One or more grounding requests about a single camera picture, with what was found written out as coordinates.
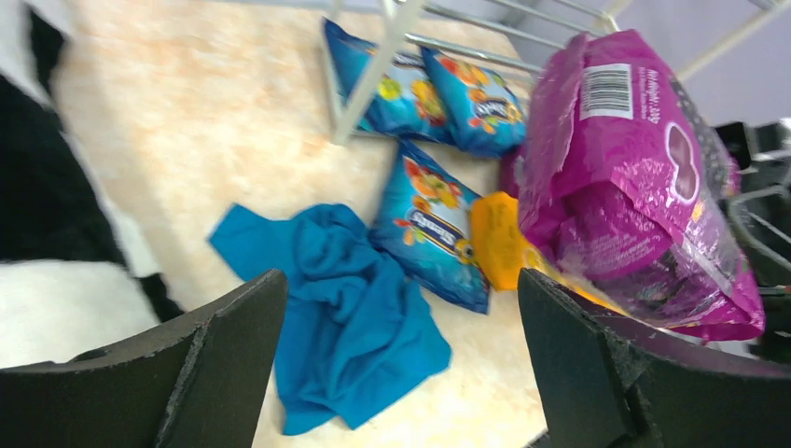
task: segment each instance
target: purple candy bag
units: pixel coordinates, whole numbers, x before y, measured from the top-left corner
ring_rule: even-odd
[[[717,206],[738,190],[735,164],[637,32],[578,35],[553,55],[511,157],[529,168],[503,179],[520,229],[562,270],[657,327],[713,341],[763,332]]]
[[[519,194],[519,184],[524,173],[524,157],[519,151],[511,151],[500,159],[500,187],[510,197]]]

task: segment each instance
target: black fabric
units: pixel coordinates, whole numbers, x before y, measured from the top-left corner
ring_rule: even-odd
[[[162,275],[155,273],[148,277],[138,278],[140,286],[143,287],[146,297],[151,301],[151,306],[154,312],[162,322],[178,317],[184,311],[176,304],[176,302],[168,298],[168,287],[162,280]]]
[[[28,11],[28,16],[30,17],[30,45],[35,55],[35,72],[38,77],[38,83],[44,86],[44,89],[51,96],[52,89],[49,80],[52,76],[52,70],[58,65],[65,39],[61,32],[43,21],[33,10],[28,8]]]
[[[29,9],[37,77],[50,92],[65,43]],[[58,114],[0,77],[0,261],[107,261],[128,267],[88,178],[62,136]],[[161,321],[183,312],[161,274],[138,279]]]

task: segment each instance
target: wire shelf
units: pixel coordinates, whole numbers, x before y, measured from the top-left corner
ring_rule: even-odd
[[[613,0],[606,9],[599,10],[582,5],[573,0],[552,0],[568,10],[591,16],[595,23],[594,26],[590,27],[569,21],[561,15],[550,14],[535,9],[534,7],[526,6],[523,3],[519,3],[518,0],[481,1],[487,1],[500,7],[505,7],[515,13],[532,16],[541,21],[551,22],[575,32],[587,32],[597,36],[619,31],[616,16],[631,3],[631,0]],[[721,39],[711,48],[707,49],[693,62],[680,69],[676,73],[679,79],[685,80],[693,76],[705,65],[722,55],[728,49],[738,45],[751,33],[791,6],[791,0],[750,1],[759,6],[756,14],[748,19],[742,26]],[[343,3],[343,0],[333,1],[332,7],[328,13],[330,20],[337,21]],[[504,71],[500,74],[509,79],[525,81],[531,86],[533,85],[534,76],[542,73],[543,70],[541,67],[526,63],[519,59],[412,33],[410,30],[417,23],[423,11],[454,21],[468,23],[486,30],[495,31],[514,39],[534,42],[552,49],[562,49],[564,47],[562,42],[556,42],[540,35],[534,35],[504,25],[503,23],[475,17],[465,12],[444,7],[427,0],[381,0],[382,17],[385,19],[386,25],[385,35],[382,42],[379,44],[379,51],[371,58],[365,73],[358,79],[354,90],[349,95],[348,101],[346,101],[346,105],[343,104],[343,99],[340,95],[340,84],[338,83],[332,58],[329,55],[326,40],[321,39],[321,63],[325,69],[326,87],[329,95],[329,112],[332,118],[332,135],[330,141],[333,144],[345,145],[349,137],[353,134],[386,137],[377,133],[362,132],[357,130],[356,127],[357,123],[368,109],[368,105],[376,93],[376,88],[382,75],[384,75],[396,51],[400,49],[404,42],[433,49],[441,49],[467,58],[507,67],[517,72],[523,72],[523,75],[510,71]],[[525,103],[529,101],[525,98],[520,99]]]

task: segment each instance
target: snack bag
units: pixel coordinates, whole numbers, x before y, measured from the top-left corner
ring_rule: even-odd
[[[519,101],[500,75],[436,49],[421,48],[421,54],[462,151],[499,157],[524,140],[527,127]]]
[[[582,279],[568,277],[552,266],[517,226],[517,200],[497,191],[472,203],[472,250],[481,270],[495,289],[515,290],[522,268],[535,269],[585,299],[625,315],[601,291]]]
[[[469,243],[469,207],[478,197],[402,140],[368,238],[431,292],[486,314],[489,283]]]
[[[706,340],[764,329],[756,282],[716,200],[735,165],[635,31],[550,58],[520,149],[519,225],[629,315]]]
[[[368,61],[376,53],[373,42],[349,35],[335,22],[324,19],[329,52],[338,72],[343,97],[352,94]],[[423,60],[416,54],[398,52],[379,84],[378,94],[366,113],[369,126],[378,133],[423,138],[452,145],[448,119],[434,85],[428,80]]]

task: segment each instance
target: barcode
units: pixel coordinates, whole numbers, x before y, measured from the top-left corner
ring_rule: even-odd
[[[582,77],[582,106],[579,119],[634,118],[631,100],[631,67],[627,63],[588,67],[582,72]]]

